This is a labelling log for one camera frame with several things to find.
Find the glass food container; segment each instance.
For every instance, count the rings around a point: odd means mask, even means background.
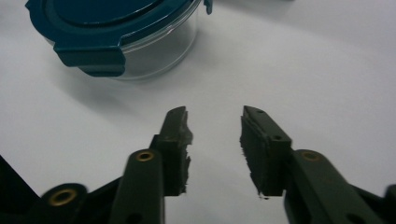
[[[140,79],[179,63],[201,0],[29,0],[32,24],[66,66],[93,77]],[[206,12],[212,0],[204,0]]]

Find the white surface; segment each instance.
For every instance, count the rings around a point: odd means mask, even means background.
[[[0,0],[0,150],[38,194],[118,177],[180,105],[192,163],[167,223],[287,223],[283,200],[260,200],[249,178],[243,105],[267,111],[295,149],[323,153],[350,183],[378,195],[396,183],[395,1],[217,0],[211,16],[200,6],[186,59],[143,83],[65,67],[24,3]]]

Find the blue plastic lid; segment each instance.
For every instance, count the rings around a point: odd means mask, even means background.
[[[117,77],[125,70],[120,47],[167,26],[192,1],[29,0],[26,7],[34,27],[55,43],[65,65],[94,77]],[[210,14],[211,0],[205,5]]]

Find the white table surface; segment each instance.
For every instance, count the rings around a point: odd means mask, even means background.
[[[0,0],[0,152],[41,195],[97,189],[185,105],[194,133],[187,194],[167,223],[288,223],[261,200],[239,146],[243,105],[268,112],[293,148],[326,155],[375,194],[396,183],[396,2],[217,0],[200,6],[188,56],[147,82],[65,67],[22,0]]]

